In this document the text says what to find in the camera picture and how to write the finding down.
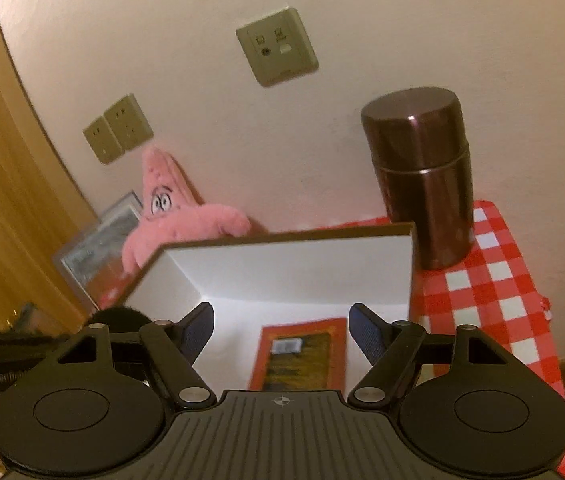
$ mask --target picture frame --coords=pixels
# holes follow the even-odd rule
[[[88,313],[99,310],[103,296],[125,279],[122,246],[141,215],[142,202],[131,191],[54,255],[56,268]]]

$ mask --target book cover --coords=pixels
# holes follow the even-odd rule
[[[344,391],[346,318],[262,329],[250,390]]]

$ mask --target stuffed toy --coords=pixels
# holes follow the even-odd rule
[[[125,272],[135,273],[164,244],[243,236],[251,229],[238,209],[198,204],[169,153],[149,146],[142,171],[142,217],[122,247]]]

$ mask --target checkered tablecloth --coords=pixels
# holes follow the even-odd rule
[[[548,300],[537,292],[496,206],[476,201],[473,219],[475,245],[467,257],[449,269],[424,273],[421,324],[429,332],[444,334],[454,334],[464,323],[479,326],[564,397]],[[354,225],[386,222],[377,218]],[[426,372],[438,376],[448,369],[436,365]],[[565,476],[565,458],[558,471]]]

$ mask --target plush toy eye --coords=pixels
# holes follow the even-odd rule
[[[153,198],[151,199],[151,214],[155,215],[156,213],[159,213],[160,211],[162,211],[162,206],[161,206],[162,200],[160,199],[160,197],[158,195],[154,195]]]
[[[169,211],[169,209],[171,209],[171,197],[167,193],[160,195],[160,207],[163,211]]]

